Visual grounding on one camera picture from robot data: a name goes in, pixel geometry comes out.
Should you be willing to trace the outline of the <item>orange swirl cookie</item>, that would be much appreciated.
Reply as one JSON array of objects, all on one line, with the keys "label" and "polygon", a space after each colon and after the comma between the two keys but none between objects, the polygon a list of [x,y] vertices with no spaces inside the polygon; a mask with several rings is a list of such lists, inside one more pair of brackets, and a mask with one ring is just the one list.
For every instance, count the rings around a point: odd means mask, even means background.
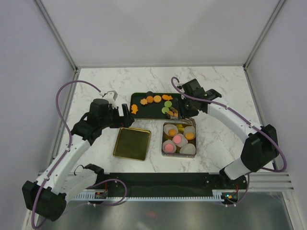
[{"label": "orange swirl cookie", "polygon": [[170,130],[168,131],[168,135],[171,136],[171,137],[175,136],[176,133],[177,133],[177,131],[176,131],[175,129],[170,129]]}]

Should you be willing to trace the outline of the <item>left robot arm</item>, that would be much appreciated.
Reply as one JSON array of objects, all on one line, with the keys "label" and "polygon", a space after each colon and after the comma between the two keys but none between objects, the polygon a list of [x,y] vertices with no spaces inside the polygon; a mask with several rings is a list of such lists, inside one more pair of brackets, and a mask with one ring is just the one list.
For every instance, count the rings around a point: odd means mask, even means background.
[{"label": "left robot arm", "polygon": [[74,179],[67,181],[66,178],[79,158],[101,136],[103,129],[132,125],[134,118],[128,106],[123,104],[122,110],[123,115],[120,115],[114,99],[94,99],[89,111],[68,131],[67,147],[34,182],[24,183],[22,193],[27,209],[33,214],[32,224],[35,224],[35,214],[57,220],[78,193],[89,187],[100,189],[104,186],[104,170],[94,164],[87,165]]}]

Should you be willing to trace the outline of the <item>tan sandwich cookie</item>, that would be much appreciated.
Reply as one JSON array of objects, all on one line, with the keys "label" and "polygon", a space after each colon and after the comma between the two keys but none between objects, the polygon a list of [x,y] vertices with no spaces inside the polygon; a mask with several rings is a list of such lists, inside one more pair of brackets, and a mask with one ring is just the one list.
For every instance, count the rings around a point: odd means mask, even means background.
[{"label": "tan sandwich cookie", "polygon": [[171,109],[170,111],[168,111],[168,115],[170,117],[170,119],[178,119],[178,111]]},{"label": "tan sandwich cookie", "polygon": [[189,133],[185,134],[185,137],[186,137],[187,140],[193,140],[195,138],[195,134],[189,132]]},{"label": "tan sandwich cookie", "polygon": [[153,97],[153,100],[155,103],[160,103],[162,100],[162,97],[160,95],[156,95]]}]

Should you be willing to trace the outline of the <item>pink cookie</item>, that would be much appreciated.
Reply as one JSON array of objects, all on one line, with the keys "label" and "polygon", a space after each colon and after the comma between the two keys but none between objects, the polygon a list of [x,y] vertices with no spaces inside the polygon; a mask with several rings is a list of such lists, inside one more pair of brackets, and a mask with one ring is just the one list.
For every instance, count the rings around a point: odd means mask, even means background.
[{"label": "pink cookie", "polygon": [[173,142],[175,144],[179,144],[182,141],[182,137],[180,135],[176,135],[173,137]]},{"label": "pink cookie", "polygon": [[166,144],[165,145],[165,151],[166,152],[172,152],[174,150],[174,146],[172,144]]}]

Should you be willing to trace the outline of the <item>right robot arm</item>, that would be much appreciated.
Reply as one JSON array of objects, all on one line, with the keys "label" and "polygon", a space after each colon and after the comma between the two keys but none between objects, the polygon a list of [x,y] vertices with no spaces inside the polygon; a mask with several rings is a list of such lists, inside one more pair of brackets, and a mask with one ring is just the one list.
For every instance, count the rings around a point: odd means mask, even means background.
[{"label": "right robot arm", "polygon": [[204,90],[196,79],[180,84],[178,78],[172,77],[171,84],[181,94],[178,106],[182,118],[206,113],[222,122],[243,143],[240,156],[220,170],[221,187],[232,188],[239,177],[257,172],[279,156],[277,132],[272,125],[263,126],[244,117],[218,91]]}]

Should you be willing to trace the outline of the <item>metal serving tongs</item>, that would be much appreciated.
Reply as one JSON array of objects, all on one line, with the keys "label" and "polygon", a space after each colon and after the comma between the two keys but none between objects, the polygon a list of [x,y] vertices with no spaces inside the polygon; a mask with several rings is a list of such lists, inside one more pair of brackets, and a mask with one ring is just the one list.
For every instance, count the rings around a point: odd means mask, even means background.
[{"label": "metal serving tongs", "polygon": [[179,111],[173,107],[169,107],[169,111],[165,112],[165,115],[168,119],[179,121],[181,123],[186,123],[195,126],[195,120],[193,118],[182,118],[179,114]]}]

